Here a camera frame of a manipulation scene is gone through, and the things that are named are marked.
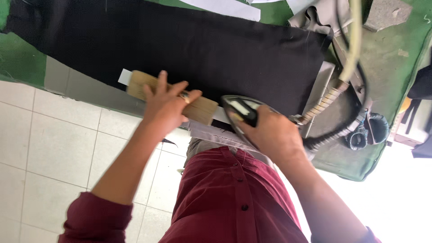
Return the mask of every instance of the steam iron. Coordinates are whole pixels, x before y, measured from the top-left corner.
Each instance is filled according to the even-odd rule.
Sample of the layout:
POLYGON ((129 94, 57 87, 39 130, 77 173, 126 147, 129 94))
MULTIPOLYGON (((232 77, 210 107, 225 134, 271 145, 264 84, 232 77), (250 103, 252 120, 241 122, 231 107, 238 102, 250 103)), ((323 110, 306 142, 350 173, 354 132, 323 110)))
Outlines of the steam iron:
POLYGON ((242 121, 246 124, 256 127, 258 123, 257 109, 261 105, 267 105, 256 99, 245 96, 227 95, 222 96, 222 105, 225 115, 229 120, 235 133, 249 146, 259 151, 258 147, 246 138, 245 133, 235 124, 235 121, 242 121))

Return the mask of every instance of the black cord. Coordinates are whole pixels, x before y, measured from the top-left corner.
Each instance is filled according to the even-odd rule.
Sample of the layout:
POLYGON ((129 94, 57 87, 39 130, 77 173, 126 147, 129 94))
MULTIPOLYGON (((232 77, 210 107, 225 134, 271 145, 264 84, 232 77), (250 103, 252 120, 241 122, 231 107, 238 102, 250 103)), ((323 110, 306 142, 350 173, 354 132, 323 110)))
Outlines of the black cord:
MULTIPOLYGON (((345 33, 343 32, 342 24, 340 22, 338 1, 339 0, 335 1, 336 2, 337 24, 339 26, 340 33, 342 35, 342 39, 343 39, 346 47, 349 48, 349 41, 348 41, 347 37, 345 36, 345 33)), ((337 59, 339 59, 339 57, 338 57, 338 55, 336 53, 336 49, 334 48, 334 43, 333 42, 332 42, 332 45, 333 45, 334 53, 335 53, 337 59)), ((308 147, 309 149, 311 149, 311 150, 318 150, 318 147, 321 144, 325 144, 325 143, 330 142, 331 140, 339 138, 340 134, 349 133, 350 130, 348 129, 348 127, 350 127, 352 124, 354 124, 355 122, 357 122, 356 120, 357 120, 357 117, 359 115, 363 115, 364 110, 365 110, 365 104, 366 104, 366 101, 368 99, 369 90, 368 90, 368 85, 367 85, 368 81, 367 81, 366 75, 365 75, 365 73, 363 71, 363 68, 362 68, 362 66, 360 64, 360 61, 358 61, 358 63, 357 63, 357 70, 359 72, 359 75, 360 75, 361 79, 363 80, 364 91, 365 91, 365 95, 364 95, 364 98, 363 98, 363 103, 361 105, 360 110, 358 110, 358 112, 357 112, 357 116, 353 117, 348 122, 343 123, 342 126, 339 126, 338 128, 336 128, 335 130, 333 130, 331 132, 325 133, 325 134, 323 134, 323 135, 321 135, 319 137, 309 137, 309 138, 303 139, 303 144, 306 147, 308 147)))

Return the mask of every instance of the white tile floor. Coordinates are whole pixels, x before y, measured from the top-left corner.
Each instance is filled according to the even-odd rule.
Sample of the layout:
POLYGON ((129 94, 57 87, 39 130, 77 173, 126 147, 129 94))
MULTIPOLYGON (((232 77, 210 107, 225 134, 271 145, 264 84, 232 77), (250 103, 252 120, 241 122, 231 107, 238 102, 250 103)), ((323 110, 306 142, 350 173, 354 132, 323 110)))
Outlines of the white tile floor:
MULTIPOLYGON (((66 209, 88 191, 127 143, 139 118, 0 81, 0 243, 54 243, 66 209)), ((127 243, 156 243, 168 229, 189 136, 181 129, 159 144, 134 199, 127 243)), ((382 242, 428 242, 432 160, 384 151, 364 182, 318 171, 382 242)), ((310 230, 283 178, 306 237, 310 230)))
MULTIPOLYGON (((0 81, 0 243, 56 242, 69 204, 97 183, 140 120, 0 81)), ((181 129, 167 138, 179 148, 153 152, 127 243, 156 243, 170 225, 190 138, 181 129)))

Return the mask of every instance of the shirt sleeve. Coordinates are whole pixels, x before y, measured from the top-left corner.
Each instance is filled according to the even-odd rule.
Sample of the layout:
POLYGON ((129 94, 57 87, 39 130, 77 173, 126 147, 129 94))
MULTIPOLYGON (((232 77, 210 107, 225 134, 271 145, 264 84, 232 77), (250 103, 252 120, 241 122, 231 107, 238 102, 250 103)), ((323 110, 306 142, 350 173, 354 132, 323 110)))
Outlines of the shirt sleeve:
POLYGON ((59 236, 58 242, 124 243, 124 230, 132 218, 132 207, 82 192, 67 210, 64 233, 59 236))
MULTIPOLYGON (((367 226, 366 226, 366 228, 368 229, 368 233, 361 240, 357 241, 356 243, 381 243, 381 241, 377 237, 375 237, 372 230, 367 226)), ((316 240, 313 235, 311 237, 311 242, 312 243, 320 243, 320 241, 316 240)))

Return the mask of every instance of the left hand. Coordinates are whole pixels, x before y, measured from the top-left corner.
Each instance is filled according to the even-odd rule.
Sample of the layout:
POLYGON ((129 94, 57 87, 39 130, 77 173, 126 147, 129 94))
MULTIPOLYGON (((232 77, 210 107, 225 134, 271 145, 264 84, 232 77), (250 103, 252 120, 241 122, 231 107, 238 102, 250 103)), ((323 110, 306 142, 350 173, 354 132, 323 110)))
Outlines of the left hand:
MULTIPOLYGON (((144 85, 147 95, 147 107, 141 125, 155 132, 157 138, 162 140, 169 132, 179 127, 182 122, 189 121, 182 115, 183 109, 188 105, 185 99, 178 95, 188 86, 187 81, 176 83, 167 90, 168 73, 162 70, 158 77, 158 87, 153 94, 148 85, 144 85)), ((188 92, 189 103, 202 95, 199 90, 188 92)))

